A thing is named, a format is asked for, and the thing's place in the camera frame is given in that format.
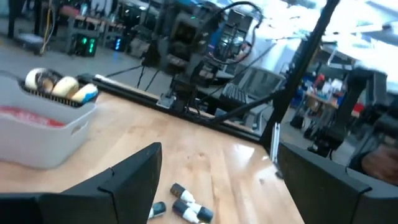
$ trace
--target small bottle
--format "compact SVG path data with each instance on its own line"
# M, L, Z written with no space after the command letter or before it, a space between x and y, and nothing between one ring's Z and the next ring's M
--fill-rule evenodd
M200 221L203 221L205 223L211 223L214 213L210 209L197 203L188 202L187 205L197 214L197 217Z
M190 207L188 207L188 205L184 201L180 199L177 199L173 203L173 211L178 216L182 217L183 219L185 219L190 223L196 223L196 224L202 223L197 217L197 214Z
M170 189L170 192L172 193L172 195L183 200L184 202L190 202L190 203L195 202L195 198L193 197L193 195L177 183L173 184L172 188Z
M165 212L166 212L166 204L164 202L157 202L152 205L152 208L150 208L148 219L159 217L163 215Z

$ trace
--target red item in bin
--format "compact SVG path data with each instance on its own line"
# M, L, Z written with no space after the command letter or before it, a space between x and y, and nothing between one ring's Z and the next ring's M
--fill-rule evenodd
M59 128L65 125L59 121L46 118L41 115L11 106L0 106L0 116L12 116L21 121L25 121L28 123L35 123L42 126L53 127L53 128Z

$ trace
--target white plastic bin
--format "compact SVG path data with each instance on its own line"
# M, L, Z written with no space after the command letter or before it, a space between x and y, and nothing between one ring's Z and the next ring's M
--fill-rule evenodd
M0 116L0 159L38 169L62 164L86 140L94 103L79 108L23 91L18 81L0 76L0 106L13 106L60 122L61 128L24 123Z

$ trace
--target wire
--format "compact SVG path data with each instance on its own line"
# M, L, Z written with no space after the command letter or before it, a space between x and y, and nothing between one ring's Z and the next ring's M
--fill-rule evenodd
M286 39L301 39L300 37L282 37L279 39L266 39L266 40L286 40ZM239 71L237 74L234 75L234 77L230 80L228 80L228 82L224 83L223 85L221 85L219 88L217 88L215 91L212 91L211 93L209 93L207 96L203 97L199 102L203 102L205 99L211 97L213 94L215 94L217 91L219 91L220 89L224 88L227 84L231 83L235 78L237 78L238 76L240 76L240 74L242 74L244 71L246 71L248 68L250 68L252 65L254 65L254 63L256 63L258 60L260 60L263 56L265 56L266 54L268 54L273 47L275 47L276 43L272 44L268 49L265 49L265 51L263 51L263 53L260 54L260 56L258 56L257 58L255 58L249 65L246 65L241 71Z
M249 2L249 1L239 1L239 2L234 2L234 3L230 4L229 6L226 6L226 7L222 8L221 10L219 10L218 12L213 14L206 22L204 22L201 27L199 27L199 29L197 30L197 32L196 32L196 34L195 34L195 36L193 38L194 40L197 40L198 36L200 34L205 33L203 30L205 29L205 27L209 23L213 22L214 18L216 18L217 16L219 16L220 14L225 12L226 10L228 10L228 9L230 9L232 7L235 7L235 6L239 6L239 5L252 6L255 11L259 12L259 15L260 15L259 22L253 27L253 30L252 30L251 43L250 43L252 47L249 48L249 52L245 56L243 56L241 59L239 59L237 61L232 61L232 62L224 62L224 61L218 60L217 58L214 58L214 56L212 56L212 55L206 55L205 56L205 57L208 57L209 59L211 59L211 60L213 60L213 61L215 61L217 63L220 63L222 65L234 65L234 64L237 64L239 62L242 62L246 57L248 57L250 55L251 50L254 47L254 44L256 43L256 29L260 28L260 25L262 24L262 21L264 19L264 16L262 15L262 10L257 5L255 5L254 3Z
M119 74L122 74L124 72L128 72L128 71L140 68L140 67L142 67L142 65L138 65L138 66L135 66L135 67L132 67L132 68L128 68L128 69L125 69L125 70L121 70L121 71L118 71L118 72L110 73L110 74L105 75L105 77L106 78L113 77L115 75L119 75Z
M51 31L50 31L50 34L49 34L49 29L50 29L50 15L52 15L52 27L51 27ZM43 43L43 46L42 46L42 48L41 48L41 50L40 50L40 54L43 54L43 53L44 53L45 47L46 47L47 44L49 43L50 38L51 38L51 36L52 36L52 34L53 34L53 32L54 32L54 28L55 28L55 10L54 10L54 8L53 8L53 6L52 6L52 0L49 0L49 6L48 6L48 9L47 9L47 24L46 24L45 32L44 32L44 43Z
M141 84L141 79L144 76L144 70L145 70L145 66L142 66L141 74L139 75L138 83L137 83L136 88L139 88L139 85Z
M266 118L265 116L264 116L264 111L266 110L266 109L268 109L268 108L270 108L271 106L270 105L267 105L264 109L262 109L261 110L261 118L262 119L264 119L266 122L268 122L268 118Z
M23 79L19 78L18 75L14 74L12 72L6 71L6 70L0 70L0 76L14 78L18 81L23 81Z
M153 77L151 78L151 80L149 81L149 84L147 85L147 88L145 88L145 91L147 91L147 90L149 89L150 85L151 85L152 82L155 80L155 77L157 76L157 74L158 74L159 72L160 72L159 69L155 72L154 76L153 76Z

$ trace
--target concrete floor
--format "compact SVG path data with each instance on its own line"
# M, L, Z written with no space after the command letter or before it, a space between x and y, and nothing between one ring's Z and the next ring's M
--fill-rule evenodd
M0 33L5 33L6 22L0 19ZM8 71L20 78L24 78L33 68L45 67L54 69L64 75L76 76L82 73L94 73L107 75L127 68L135 67L141 62L123 53L117 53L108 49L98 49L95 58L71 57L57 51L48 51L43 56L38 57L31 52L27 52L14 45L14 42L0 38L0 70ZM136 86L138 83L141 69L129 71L113 77L118 82ZM154 69L147 68L141 80L140 89L144 90L155 73ZM169 89L171 77L159 72L154 82L149 88L149 92L155 95L165 93ZM272 109L264 113L265 120L269 118ZM293 109L289 109L281 124L280 136L282 141L300 146L304 149L312 143L302 136L302 131L298 131L289 125L289 121L294 114ZM352 144L346 144L341 150L335 152L333 160L339 164L346 164L354 148Z

